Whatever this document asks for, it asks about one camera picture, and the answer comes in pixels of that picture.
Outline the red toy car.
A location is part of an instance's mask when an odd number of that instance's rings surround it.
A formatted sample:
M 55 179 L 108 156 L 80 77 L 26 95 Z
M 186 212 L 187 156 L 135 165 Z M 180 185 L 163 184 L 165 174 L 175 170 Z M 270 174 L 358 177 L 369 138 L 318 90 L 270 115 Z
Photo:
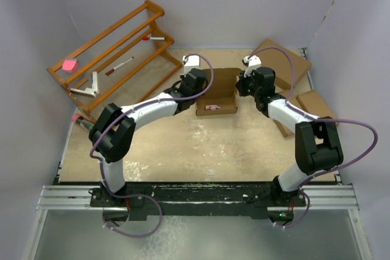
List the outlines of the red toy car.
M 220 110 L 220 106 L 218 105 L 206 105 L 205 106 L 205 110 L 210 110 L 210 111 L 216 111 L 216 110 Z

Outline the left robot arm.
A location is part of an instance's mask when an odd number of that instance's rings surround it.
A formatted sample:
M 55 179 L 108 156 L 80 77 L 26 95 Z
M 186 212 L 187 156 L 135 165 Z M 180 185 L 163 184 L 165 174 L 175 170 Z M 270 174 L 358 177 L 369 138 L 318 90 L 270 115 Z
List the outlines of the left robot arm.
M 191 69 L 182 77 L 178 88 L 172 86 L 155 98 L 124 108 L 115 104 L 104 108 L 90 130 L 89 139 L 90 156 L 99 160 L 106 202 L 119 206 L 125 201 L 122 159 L 130 150 L 133 134 L 151 122 L 189 109 L 210 89 L 213 81 L 214 71 L 208 78 L 205 71 Z

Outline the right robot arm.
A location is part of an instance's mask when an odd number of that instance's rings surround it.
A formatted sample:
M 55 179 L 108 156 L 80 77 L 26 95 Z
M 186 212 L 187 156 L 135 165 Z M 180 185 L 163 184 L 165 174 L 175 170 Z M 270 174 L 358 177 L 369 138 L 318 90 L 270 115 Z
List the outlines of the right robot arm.
M 291 104 L 284 96 L 275 92 L 275 72 L 260 67 L 250 74 L 241 71 L 236 89 L 242 97 L 252 96 L 256 108 L 267 118 L 277 121 L 294 133 L 295 162 L 274 178 L 271 199 L 278 206 L 285 206 L 293 198 L 302 183 L 319 174 L 339 166 L 344 154 L 336 123 L 321 121 Z

